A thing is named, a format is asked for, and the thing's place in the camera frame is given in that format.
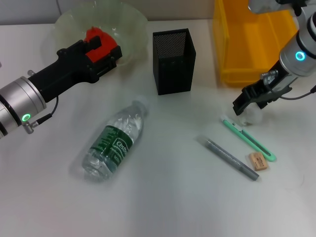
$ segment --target yellow plastic bin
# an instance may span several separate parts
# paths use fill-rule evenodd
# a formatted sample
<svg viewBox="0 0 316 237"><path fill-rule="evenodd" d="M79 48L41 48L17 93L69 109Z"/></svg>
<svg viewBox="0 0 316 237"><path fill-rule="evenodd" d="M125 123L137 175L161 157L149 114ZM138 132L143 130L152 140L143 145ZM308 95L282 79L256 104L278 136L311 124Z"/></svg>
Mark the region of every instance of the yellow plastic bin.
<svg viewBox="0 0 316 237"><path fill-rule="evenodd" d="M221 81L231 87L256 82L297 32L289 11L254 14L248 0L215 0L213 34Z"/></svg>

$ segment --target gray marker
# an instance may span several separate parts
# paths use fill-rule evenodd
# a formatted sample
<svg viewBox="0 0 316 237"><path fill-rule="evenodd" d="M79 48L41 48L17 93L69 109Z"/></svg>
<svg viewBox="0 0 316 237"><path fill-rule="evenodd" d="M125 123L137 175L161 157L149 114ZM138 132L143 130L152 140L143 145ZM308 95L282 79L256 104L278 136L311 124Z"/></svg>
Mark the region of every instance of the gray marker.
<svg viewBox="0 0 316 237"><path fill-rule="evenodd" d="M259 177L259 174L257 174L255 171L250 169L247 165L242 163L239 159L234 157L233 155L229 154L227 151L225 151L223 148L218 146L215 142L210 140L207 137L199 136L197 138L197 141L201 143L203 146L211 150L213 153L218 155L220 158L222 158L227 163L231 164L235 169L239 170L243 174L247 175L250 179L256 181Z"/></svg>

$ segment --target white tabletop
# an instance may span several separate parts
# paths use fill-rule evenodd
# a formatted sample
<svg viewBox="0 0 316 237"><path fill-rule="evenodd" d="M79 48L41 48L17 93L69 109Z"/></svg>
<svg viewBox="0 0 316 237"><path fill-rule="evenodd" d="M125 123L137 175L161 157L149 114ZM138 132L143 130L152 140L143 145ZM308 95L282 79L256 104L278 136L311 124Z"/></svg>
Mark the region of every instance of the white tabletop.
<svg viewBox="0 0 316 237"><path fill-rule="evenodd" d="M20 127L1 139L1 237L316 235L315 95L278 100L261 125L247 128L277 157L252 182L194 140L205 134L245 163L253 152L219 121L240 89L216 82L211 21L150 22L150 42L152 32L180 28L189 28L197 52L191 92L157 95L149 43L133 67L63 93L53 118L32 135ZM51 29L0 27L0 87L55 61ZM295 82L289 96L309 91L313 77ZM84 152L105 119L138 94L151 103L139 143L113 179L85 181Z"/></svg>

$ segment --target black mesh pencil holder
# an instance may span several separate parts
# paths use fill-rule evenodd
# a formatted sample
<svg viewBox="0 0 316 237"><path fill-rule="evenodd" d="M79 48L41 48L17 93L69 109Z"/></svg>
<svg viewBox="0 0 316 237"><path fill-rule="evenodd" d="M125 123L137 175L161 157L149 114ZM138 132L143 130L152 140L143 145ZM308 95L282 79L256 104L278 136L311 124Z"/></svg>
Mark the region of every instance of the black mesh pencil holder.
<svg viewBox="0 0 316 237"><path fill-rule="evenodd" d="M196 51L189 29L153 33L158 95L190 91L195 60Z"/></svg>

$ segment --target glass bowl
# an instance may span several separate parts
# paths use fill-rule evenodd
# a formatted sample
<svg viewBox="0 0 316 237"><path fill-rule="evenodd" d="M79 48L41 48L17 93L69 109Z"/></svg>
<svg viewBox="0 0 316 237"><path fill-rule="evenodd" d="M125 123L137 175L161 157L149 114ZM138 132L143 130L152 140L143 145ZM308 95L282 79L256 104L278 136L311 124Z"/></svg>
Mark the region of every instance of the glass bowl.
<svg viewBox="0 0 316 237"><path fill-rule="evenodd" d="M148 43L147 18L132 6L118 0L83 2L62 14L53 29L56 51L85 38L92 26L108 33L121 46L117 65L137 58Z"/></svg>

